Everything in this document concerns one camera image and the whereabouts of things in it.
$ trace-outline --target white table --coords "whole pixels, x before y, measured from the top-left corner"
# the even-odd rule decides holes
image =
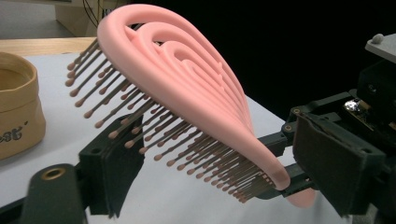
[[[69,97],[71,89],[64,85],[66,66],[76,56],[76,53],[25,56],[38,71],[47,133],[35,147],[0,161],[0,206],[24,197],[30,177],[39,170],[58,163],[77,164],[78,153],[103,130],[93,128],[97,119],[82,117],[85,109],[74,108],[76,99]],[[284,121],[247,99],[257,137],[278,132]],[[201,179],[176,167],[168,168],[166,161],[154,161],[151,151],[154,150],[147,153],[145,164],[130,188],[120,217],[90,216],[87,210],[89,223],[351,223],[350,219],[340,218],[320,193],[315,204],[307,209],[297,208],[281,196],[240,203]],[[287,148],[280,158],[284,165],[293,163],[290,152]]]

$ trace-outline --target hair brush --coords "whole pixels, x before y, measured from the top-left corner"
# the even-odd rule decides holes
[[[97,62],[101,55],[105,59]],[[104,95],[85,118],[120,94],[120,104],[96,128],[122,108],[131,110],[109,138],[150,115],[132,129],[142,133],[125,142],[126,148],[144,138],[148,144],[140,153],[153,146],[164,148],[156,161],[177,152],[168,166],[186,169],[241,203],[268,188],[282,190],[290,184],[284,166],[255,136],[246,95],[230,66],[175,12],[144,4],[113,10],[101,20],[95,41],[67,69],[66,86],[81,80],[70,92],[73,97],[98,77],[76,102],[82,106],[92,94]],[[288,198],[303,207],[313,202],[313,195],[313,190],[304,190]]]

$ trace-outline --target dark wall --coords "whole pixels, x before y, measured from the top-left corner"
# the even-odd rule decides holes
[[[396,33],[396,13],[376,1],[298,2],[134,1],[189,20],[228,62],[245,94],[282,119],[296,105],[356,88],[359,72],[379,60],[365,43]]]

